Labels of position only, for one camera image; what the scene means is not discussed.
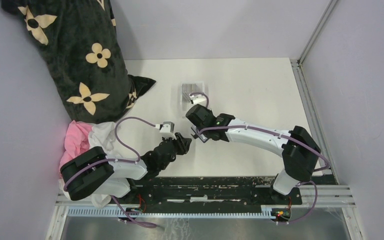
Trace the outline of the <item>clear plastic card box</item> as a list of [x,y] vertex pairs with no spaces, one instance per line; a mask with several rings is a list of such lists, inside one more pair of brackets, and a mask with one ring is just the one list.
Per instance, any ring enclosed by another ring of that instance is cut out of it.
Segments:
[[185,115],[187,111],[190,109],[192,106],[191,101],[189,102],[182,102],[182,97],[181,97],[181,85],[184,83],[202,83],[203,90],[201,92],[206,93],[207,92],[207,87],[206,84],[203,81],[189,81],[189,82],[182,82],[180,83],[178,87],[178,114],[181,118],[185,118]]

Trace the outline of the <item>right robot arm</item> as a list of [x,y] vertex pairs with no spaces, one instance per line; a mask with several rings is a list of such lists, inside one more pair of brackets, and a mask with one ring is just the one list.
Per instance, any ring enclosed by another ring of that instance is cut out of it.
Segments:
[[208,140],[241,143],[279,156],[283,169],[268,191],[269,199],[275,204],[282,204],[293,188],[309,182],[318,160],[323,157],[317,143],[301,126],[292,130],[267,128],[226,113],[215,116],[209,108],[199,104],[192,106],[185,117],[191,122],[194,134],[204,143]]

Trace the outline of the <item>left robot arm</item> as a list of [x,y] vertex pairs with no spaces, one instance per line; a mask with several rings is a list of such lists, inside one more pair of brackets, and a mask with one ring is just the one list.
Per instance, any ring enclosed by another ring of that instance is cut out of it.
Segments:
[[139,161],[108,158],[103,148],[96,146],[60,168],[63,190],[70,200],[79,201],[90,195],[110,195],[129,204],[138,191],[131,181],[149,180],[159,175],[177,156],[189,152],[191,138],[179,132],[174,138],[163,138],[158,146],[146,152]]

